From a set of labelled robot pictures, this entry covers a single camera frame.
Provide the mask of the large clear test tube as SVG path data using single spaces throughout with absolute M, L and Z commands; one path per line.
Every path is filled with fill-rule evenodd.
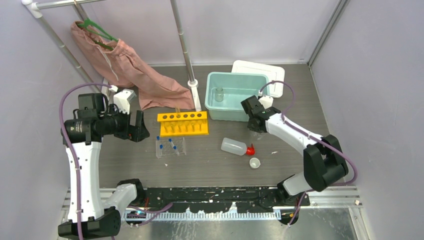
M 181 117 L 181 111 L 180 111 L 180 108 L 179 107 L 175 107 L 175 113 L 176 113 L 176 117 L 177 118 L 180 118 Z

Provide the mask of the small clear tube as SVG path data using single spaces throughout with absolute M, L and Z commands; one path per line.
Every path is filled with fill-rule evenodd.
M 180 155 L 180 152 L 179 152 L 179 150 L 177 149 L 177 147 L 174 145 L 173 146 L 173 150 L 174 150 L 174 152 L 175 152 L 175 154 L 177 155 L 177 156 L 179 156 Z

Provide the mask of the white squeeze bottle red cap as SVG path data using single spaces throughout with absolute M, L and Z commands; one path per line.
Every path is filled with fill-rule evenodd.
M 227 137 L 222 140 L 221 150 L 238 156 L 253 156 L 256 153 L 253 144 L 251 146 L 247 146 L 244 142 Z

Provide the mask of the small glass flask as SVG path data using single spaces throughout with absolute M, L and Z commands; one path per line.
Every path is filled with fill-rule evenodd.
M 218 103 L 224 100 L 224 89 L 222 87 L 216 87 L 214 89 L 214 100 Z

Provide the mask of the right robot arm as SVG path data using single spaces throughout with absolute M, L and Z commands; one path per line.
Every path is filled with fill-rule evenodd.
M 281 204 L 291 205 L 298 194 L 308 190 L 321 192 L 349 173 L 347 160 L 335 136 L 307 131 L 277 108 L 265 108 L 254 95 L 243 100 L 241 106 L 248 115 L 249 130 L 276 136 L 303 157 L 302 172 L 277 184 L 277 198 Z

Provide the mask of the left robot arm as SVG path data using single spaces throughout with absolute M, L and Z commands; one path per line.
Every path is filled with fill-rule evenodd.
M 130 102 L 136 96 L 124 89 L 113 96 L 112 103 L 102 93 L 78 96 L 78 108 L 64 127 L 69 141 L 63 144 L 70 168 L 71 199 L 67 221 L 58 226 L 58 235 L 72 240 L 115 237 L 127 206 L 141 206 L 146 193 L 137 178 L 121 180 L 106 200 L 101 200 L 99 158 L 104 136 L 140 142 L 150 136 L 144 113 L 136 112 L 131 125 Z

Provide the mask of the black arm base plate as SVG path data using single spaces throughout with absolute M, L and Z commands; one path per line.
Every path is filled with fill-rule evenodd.
M 144 197 L 130 203 L 131 207 L 147 207 L 158 211 L 172 203 L 168 213 L 227 213 L 235 205 L 238 213 L 268 213 L 274 208 L 309 206 L 309 196 L 302 193 L 284 197 L 282 190 L 272 186 L 238 187 L 149 187 Z

